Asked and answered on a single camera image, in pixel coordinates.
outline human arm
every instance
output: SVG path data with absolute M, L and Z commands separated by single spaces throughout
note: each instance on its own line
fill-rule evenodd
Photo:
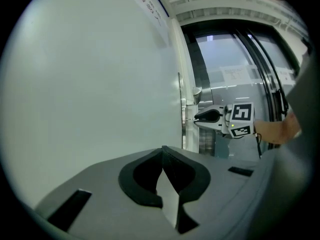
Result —
M 263 141 L 279 145 L 293 139 L 301 130 L 293 112 L 289 112 L 285 119 L 279 122 L 256 120 L 254 127 L 256 133 L 260 134 Z

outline paper sign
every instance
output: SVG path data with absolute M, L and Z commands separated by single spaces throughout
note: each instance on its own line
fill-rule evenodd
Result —
M 156 27 L 164 42 L 169 45 L 169 29 L 166 20 L 159 13 L 158 8 L 151 0 L 134 0 L 144 11 Z
M 236 85 L 252 85 L 246 66 L 221 67 L 226 88 Z
M 276 72 L 283 85 L 291 85 L 291 86 L 295 85 L 295 81 L 291 79 L 290 71 L 291 70 L 287 68 L 276 67 Z

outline ceiling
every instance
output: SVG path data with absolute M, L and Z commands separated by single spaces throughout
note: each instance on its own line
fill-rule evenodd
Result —
M 297 13 L 278 0 L 165 0 L 181 25 L 214 19 L 241 19 L 261 22 L 299 37 L 307 27 Z

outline person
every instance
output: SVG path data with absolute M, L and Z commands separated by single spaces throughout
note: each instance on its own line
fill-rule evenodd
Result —
M 307 46 L 306 53 L 302 56 L 302 64 L 300 68 L 303 71 L 309 55 L 311 54 L 311 45 L 303 39 L 302 42 Z M 255 132 L 260 135 L 262 141 L 281 145 L 293 138 L 299 136 L 301 128 L 299 122 L 293 111 L 289 111 L 283 121 L 267 122 L 262 120 L 256 120 L 254 122 Z

